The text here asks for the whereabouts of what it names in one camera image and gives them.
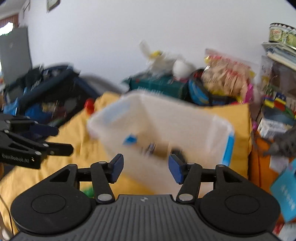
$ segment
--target plastic bin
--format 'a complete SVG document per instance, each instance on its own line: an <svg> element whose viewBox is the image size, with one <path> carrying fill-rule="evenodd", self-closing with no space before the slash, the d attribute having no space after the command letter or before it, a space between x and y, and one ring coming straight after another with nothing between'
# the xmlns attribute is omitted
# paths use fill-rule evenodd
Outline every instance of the plastic bin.
<svg viewBox="0 0 296 241"><path fill-rule="evenodd" d="M127 136L147 132L157 141L178 147L188 162L204 168L221 163L228 166L234 144L234 129L227 120L184 101L139 91L132 91L95 113L88 121L88 129L91 136L102 141L110 158L123 154L124 173L155 194L174 197L181 186L172 177L168 160L144 156L123 145ZM212 184L202 184L200 195L212 188Z"/></svg>

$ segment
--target green box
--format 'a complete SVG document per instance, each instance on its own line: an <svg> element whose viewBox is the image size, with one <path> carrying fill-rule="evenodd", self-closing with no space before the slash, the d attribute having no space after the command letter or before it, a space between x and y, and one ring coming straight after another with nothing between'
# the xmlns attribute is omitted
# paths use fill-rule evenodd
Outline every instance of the green box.
<svg viewBox="0 0 296 241"><path fill-rule="evenodd" d="M182 83L174 81L174 77L172 75L155 77L150 73L143 73L125 79L123 83L128 84L130 90L147 90L181 100L184 100L189 94L188 82Z"/></svg>

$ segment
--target metal screw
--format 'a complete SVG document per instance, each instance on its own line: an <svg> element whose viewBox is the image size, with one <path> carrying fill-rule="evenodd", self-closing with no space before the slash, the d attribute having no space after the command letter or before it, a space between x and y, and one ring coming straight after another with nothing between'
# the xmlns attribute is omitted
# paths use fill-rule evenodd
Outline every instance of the metal screw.
<svg viewBox="0 0 296 241"><path fill-rule="evenodd" d="M98 200L100 201L110 201L111 199L112 199L112 196L108 193L103 193L98 196Z"/></svg>
<svg viewBox="0 0 296 241"><path fill-rule="evenodd" d="M179 199L181 201L191 201L193 199L193 196L189 193L183 193L183 194L179 195Z"/></svg>

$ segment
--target ceiling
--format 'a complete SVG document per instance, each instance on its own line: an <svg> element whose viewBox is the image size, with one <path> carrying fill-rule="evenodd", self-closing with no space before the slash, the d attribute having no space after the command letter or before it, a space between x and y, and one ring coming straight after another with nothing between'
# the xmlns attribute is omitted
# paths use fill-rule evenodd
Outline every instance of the ceiling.
<svg viewBox="0 0 296 241"><path fill-rule="evenodd" d="M26 0L7 0L0 5L0 18L19 12Z"/></svg>

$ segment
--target gray ribbed panel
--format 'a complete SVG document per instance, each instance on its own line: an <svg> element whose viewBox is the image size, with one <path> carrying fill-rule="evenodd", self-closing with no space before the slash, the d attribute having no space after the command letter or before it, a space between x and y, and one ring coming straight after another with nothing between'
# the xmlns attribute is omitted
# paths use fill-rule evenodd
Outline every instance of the gray ribbed panel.
<svg viewBox="0 0 296 241"><path fill-rule="evenodd" d="M193 207L175 203L170 195L121 195L99 205L89 220L68 234L34 237L19 233L13 241L276 241L272 234L238 238L206 226Z"/></svg>

